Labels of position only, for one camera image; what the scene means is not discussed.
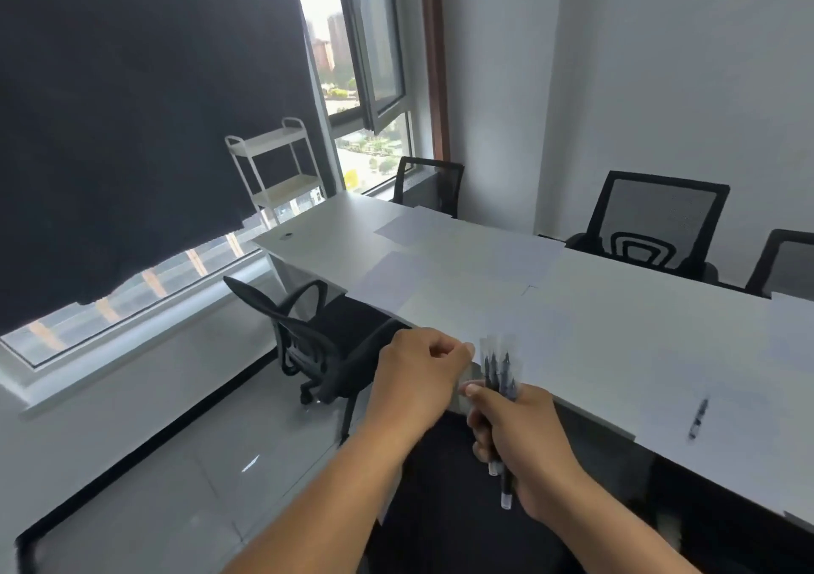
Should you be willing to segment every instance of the window pane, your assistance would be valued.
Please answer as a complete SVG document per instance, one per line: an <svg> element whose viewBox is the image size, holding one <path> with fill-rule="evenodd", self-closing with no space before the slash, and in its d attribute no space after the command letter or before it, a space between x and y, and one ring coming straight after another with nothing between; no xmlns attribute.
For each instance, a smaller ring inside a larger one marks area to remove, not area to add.
<svg viewBox="0 0 814 574"><path fill-rule="evenodd" d="M283 222L320 201L322 194L317 188L276 208L275 213ZM269 215L268 218L270 226L276 226L273 217ZM102 300L86 306L71 304L4 335L2 340L32 365L47 362L57 353L96 336L256 250L251 240L264 231L262 214L255 214L243 221L243 229L205 242L136 274Z"/></svg>
<svg viewBox="0 0 814 574"><path fill-rule="evenodd" d="M359 106L341 0L300 0L328 115Z"/></svg>
<svg viewBox="0 0 814 574"><path fill-rule="evenodd" d="M374 135L357 130L336 140L336 152L345 178L345 188L363 193L394 178L402 156L410 155L407 116L398 116L390 126Z"/></svg>
<svg viewBox="0 0 814 574"><path fill-rule="evenodd" d="M376 111L404 94L393 0L359 0Z"/></svg>

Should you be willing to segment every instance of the bundle of pens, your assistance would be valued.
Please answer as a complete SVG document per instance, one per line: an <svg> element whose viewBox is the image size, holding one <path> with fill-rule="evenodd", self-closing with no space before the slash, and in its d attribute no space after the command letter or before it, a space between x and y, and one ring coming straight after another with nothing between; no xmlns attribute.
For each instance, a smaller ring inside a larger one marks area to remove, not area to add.
<svg viewBox="0 0 814 574"><path fill-rule="evenodd" d="M512 334L491 334L480 339L480 366L483 380L490 390L499 392L510 401L517 399L522 362L518 357L517 339ZM509 471L497 452L489 463L489 475L501 477L501 507L511 510L512 482Z"/></svg>

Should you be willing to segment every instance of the conference table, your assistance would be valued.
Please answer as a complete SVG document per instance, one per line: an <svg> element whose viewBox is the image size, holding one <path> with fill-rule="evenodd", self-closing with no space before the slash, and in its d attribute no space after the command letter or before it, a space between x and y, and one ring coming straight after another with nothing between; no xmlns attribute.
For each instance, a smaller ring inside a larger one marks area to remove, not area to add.
<svg viewBox="0 0 814 574"><path fill-rule="evenodd" d="M539 279L503 276L483 267L483 254L498 247L506 260L520 260L503 248L517 234L461 220L409 246L376 233L407 210L344 191L254 241L286 287L318 278L352 291L393 251L431 261L421 277L406 281L411 287L390 310L393 317L477 343L489 333L483 328L490 318L505 316L507 329L532 345L524 382L811 528L814 371L768 353L772 301L565 249L555 240L534 239L557 244L544 245L550 258ZM516 268L510 264L509 271ZM695 388L701 381L707 389ZM676 424L686 421L689 428L685 401L699 392L720 393L716 401L725 411L708 437L688 447L676 438Z"/></svg>

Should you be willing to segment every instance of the floor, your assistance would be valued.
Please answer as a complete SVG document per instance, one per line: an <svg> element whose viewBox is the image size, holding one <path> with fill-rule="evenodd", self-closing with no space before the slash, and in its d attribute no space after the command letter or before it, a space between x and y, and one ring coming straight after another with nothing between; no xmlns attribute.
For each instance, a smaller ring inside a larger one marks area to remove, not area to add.
<svg viewBox="0 0 814 574"><path fill-rule="evenodd" d="M335 452L344 401L303 407L302 381L262 370L43 538L39 571L219 572Z"/></svg>

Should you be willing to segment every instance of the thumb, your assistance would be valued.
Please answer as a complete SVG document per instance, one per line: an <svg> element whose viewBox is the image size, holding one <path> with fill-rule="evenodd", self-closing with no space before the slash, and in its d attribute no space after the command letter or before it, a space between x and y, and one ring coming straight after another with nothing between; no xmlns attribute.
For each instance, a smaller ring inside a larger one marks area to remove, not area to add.
<svg viewBox="0 0 814 574"><path fill-rule="evenodd" d="M495 392L488 387L483 387L478 384L467 385L463 394L472 401L474 407L480 411L492 425L498 423L505 406L512 404L511 401L501 396L499 392Z"/></svg>
<svg viewBox="0 0 814 574"><path fill-rule="evenodd" d="M472 343L463 343L447 353L446 357L443 357L440 361L444 369L457 380L472 363L473 356L474 345Z"/></svg>

